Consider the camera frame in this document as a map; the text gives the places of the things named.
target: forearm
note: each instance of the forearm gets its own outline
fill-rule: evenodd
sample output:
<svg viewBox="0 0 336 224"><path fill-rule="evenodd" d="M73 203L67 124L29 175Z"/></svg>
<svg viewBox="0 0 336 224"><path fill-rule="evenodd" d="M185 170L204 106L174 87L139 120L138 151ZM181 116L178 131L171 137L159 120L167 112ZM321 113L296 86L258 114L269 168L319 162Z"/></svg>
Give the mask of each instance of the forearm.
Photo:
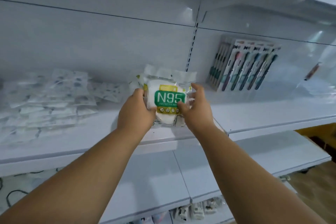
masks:
<svg viewBox="0 0 336 224"><path fill-rule="evenodd" d="M0 223L98 223L137 137L115 130L12 206Z"/></svg>
<svg viewBox="0 0 336 224"><path fill-rule="evenodd" d="M195 135L237 223L324 223L219 129Z"/></svg>

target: person's left hand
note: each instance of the person's left hand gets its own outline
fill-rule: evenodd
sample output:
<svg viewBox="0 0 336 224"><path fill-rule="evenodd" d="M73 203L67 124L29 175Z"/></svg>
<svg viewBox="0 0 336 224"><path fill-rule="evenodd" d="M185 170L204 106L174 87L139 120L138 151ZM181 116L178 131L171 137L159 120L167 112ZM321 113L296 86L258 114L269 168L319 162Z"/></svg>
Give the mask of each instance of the person's left hand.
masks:
<svg viewBox="0 0 336 224"><path fill-rule="evenodd" d="M135 133L140 140L152 127L156 112L156 108L146 108L143 94L143 89L136 89L127 99L119 112L117 125L117 129Z"/></svg>

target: tiled floor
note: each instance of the tiled floor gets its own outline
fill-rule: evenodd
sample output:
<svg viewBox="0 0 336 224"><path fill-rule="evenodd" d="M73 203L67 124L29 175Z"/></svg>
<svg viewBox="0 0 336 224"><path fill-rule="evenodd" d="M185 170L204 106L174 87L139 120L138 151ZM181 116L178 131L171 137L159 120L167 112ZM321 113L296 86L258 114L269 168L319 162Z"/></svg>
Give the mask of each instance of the tiled floor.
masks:
<svg viewBox="0 0 336 224"><path fill-rule="evenodd" d="M326 162L306 174L294 173L290 177L289 183L302 201L328 224L336 224L336 163Z"/></svg>

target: person's right arm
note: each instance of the person's right arm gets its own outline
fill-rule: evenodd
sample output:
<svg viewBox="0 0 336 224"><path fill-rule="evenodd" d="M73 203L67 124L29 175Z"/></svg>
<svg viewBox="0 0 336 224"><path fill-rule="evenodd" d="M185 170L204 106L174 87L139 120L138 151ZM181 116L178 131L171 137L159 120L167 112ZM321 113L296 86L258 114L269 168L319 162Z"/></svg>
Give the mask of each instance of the person's right arm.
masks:
<svg viewBox="0 0 336 224"><path fill-rule="evenodd" d="M192 107L179 102L191 132L199 140L218 186L238 224L325 224L292 191L273 177L216 127L204 89L196 89Z"/></svg>

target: person's left arm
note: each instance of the person's left arm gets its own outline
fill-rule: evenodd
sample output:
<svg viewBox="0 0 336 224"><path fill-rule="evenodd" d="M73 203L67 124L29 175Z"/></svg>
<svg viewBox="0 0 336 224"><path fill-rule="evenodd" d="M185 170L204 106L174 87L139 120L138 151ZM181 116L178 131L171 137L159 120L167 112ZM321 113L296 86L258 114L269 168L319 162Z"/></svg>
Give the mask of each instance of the person's left arm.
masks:
<svg viewBox="0 0 336 224"><path fill-rule="evenodd" d="M120 110L117 129L0 216L0 223L98 223L129 158L155 119L143 90Z"/></svg>

